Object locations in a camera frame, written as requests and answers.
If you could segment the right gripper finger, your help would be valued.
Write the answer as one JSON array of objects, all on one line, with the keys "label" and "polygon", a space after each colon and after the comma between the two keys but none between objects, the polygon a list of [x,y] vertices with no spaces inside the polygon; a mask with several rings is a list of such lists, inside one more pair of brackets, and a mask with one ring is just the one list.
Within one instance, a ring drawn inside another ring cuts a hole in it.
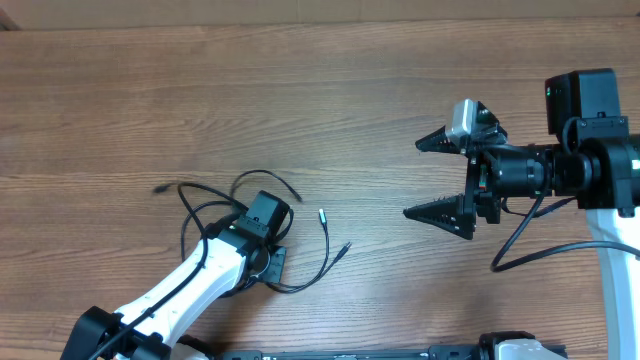
[{"label": "right gripper finger", "polygon": [[417,140],[415,146],[421,152],[460,153],[458,146],[447,138],[445,126]]},{"label": "right gripper finger", "polygon": [[463,194],[440,198],[403,210],[407,219],[433,225],[466,240],[475,232],[475,205]]}]

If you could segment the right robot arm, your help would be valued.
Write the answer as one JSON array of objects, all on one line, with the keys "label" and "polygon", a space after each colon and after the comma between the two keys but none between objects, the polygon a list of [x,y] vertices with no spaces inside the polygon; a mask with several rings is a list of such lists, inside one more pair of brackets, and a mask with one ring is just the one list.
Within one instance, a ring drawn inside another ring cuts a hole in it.
[{"label": "right robot arm", "polygon": [[450,122],[419,139],[422,152],[459,154],[467,160],[464,191],[405,210],[407,218],[471,239],[478,218],[496,224],[508,201],[529,197],[524,223],[547,215],[545,199],[576,203],[586,214],[588,241],[559,245],[490,268],[504,272],[570,251],[598,254],[608,355],[639,355],[639,138],[620,109],[615,72],[580,70],[545,83],[547,127],[556,142],[514,146],[498,118],[481,102],[465,99]]}]

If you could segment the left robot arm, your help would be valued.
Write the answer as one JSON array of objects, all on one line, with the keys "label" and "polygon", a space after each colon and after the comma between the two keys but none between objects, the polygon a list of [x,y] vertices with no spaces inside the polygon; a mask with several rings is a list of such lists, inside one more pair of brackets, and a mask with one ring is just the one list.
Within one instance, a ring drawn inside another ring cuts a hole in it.
[{"label": "left robot arm", "polygon": [[216,299],[281,266],[278,230],[291,213],[259,192],[248,210],[205,229],[191,255],[135,301],[109,313],[97,306],[74,325],[63,359],[169,359],[186,330]]}]

